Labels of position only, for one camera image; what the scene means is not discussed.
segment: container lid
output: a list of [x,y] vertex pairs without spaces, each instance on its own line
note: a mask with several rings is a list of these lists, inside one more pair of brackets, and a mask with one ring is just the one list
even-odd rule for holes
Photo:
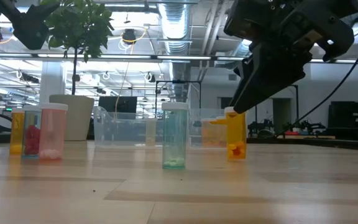
[[63,103],[43,103],[41,109],[68,111],[68,105]]
[[24,111],[41,111],[39,106],[25,105],[23,106]]
[[11,113],[24,113],[23,108],[12,108]]
[[166,102],[162,103],[161,108],[163,110],[188,110],[189,105],[180,102]]
[[235,113],[236,111],[234,111],[234,107],[233,106],[229,106],[227,108],[224,109],[224,113]]

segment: tree trunk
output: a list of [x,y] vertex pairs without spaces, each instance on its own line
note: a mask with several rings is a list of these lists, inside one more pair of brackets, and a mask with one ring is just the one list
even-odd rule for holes
[[73,76],[71,78],[73,82],[73,88],[71,89],[71,94],[75,95],[75,77],[77,74],[77,48],[74,49],[74,68],[73,68]]

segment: yellow cable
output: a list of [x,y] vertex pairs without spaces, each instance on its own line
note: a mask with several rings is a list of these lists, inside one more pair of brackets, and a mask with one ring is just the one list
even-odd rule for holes
[[0,44],[6,44],[6,43],[8,43],[9,41],[11,41],[12,39],[13,39],[13,35],[12,35],[11,38],[9,38],[9,39],[7,39],[7,40],[5,40],[5,41],[0,42]]
[[126,40],[126,39],[122,38],[122,35],[124,35],[124,33],[122,33],[122,34],[121,34],[121,39],[122,39],[123,41],[125,41],[125,42],[136,42],[136,41],[138,41],[138,40],[140,40],[140,39],[142,39],[142,38],[144,37],[144,35],[146,34],[146,31],[147,31],[147,29],[145,28],[145,29],[144,29],[144,32],[143,32],[143,34],[142,34],[142,36],[139,37],[138,39],[135,39],[135,40]]
[[[134,51],[134,47],[135,47],[135,45],[132,44],[131,54],[132,54],[133,51]],[[117,100],[116,100],[116,113],[115,113],[115,119],[116,119],[116,121],[117,121],[117,106],[118,106],[119,95],[121,95],[121,90],[122,90],[122,88],[123,88],[123,86],[124,86],[125,77],[127,77],[128,68],[129,68],[129,62],[128,62],[128,64],[127,64],[127,69],[126,69],[126,71],[125,71],[125,75],[124,75],[124,77],[122,78],[121,88],[119,89],[118,97],[117,97]]]

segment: potted plant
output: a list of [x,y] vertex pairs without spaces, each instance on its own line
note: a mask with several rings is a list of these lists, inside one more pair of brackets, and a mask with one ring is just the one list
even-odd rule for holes
[[66,140],[86,140],[94,100],[75,96],[76,65],[78,55],[83,55],[87,62],[90,57],[102,54],[101,47],[108,47],[108,36],[114,30],[110,24],[111,11],[93,0],[43,0],[41,4],[57,1],[61,6],[45,20],[50,35],[47,42],[49,48],[65,49],[65,58],[70,49],[74,51],[73,86],[71,95],[52,95],[50,102],[68,105]]

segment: pink plastic container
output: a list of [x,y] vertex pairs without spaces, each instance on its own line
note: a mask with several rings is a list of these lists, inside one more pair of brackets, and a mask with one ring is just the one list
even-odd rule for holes
[[40,159],[62,159],[68,106],[60,103],[41,105]]

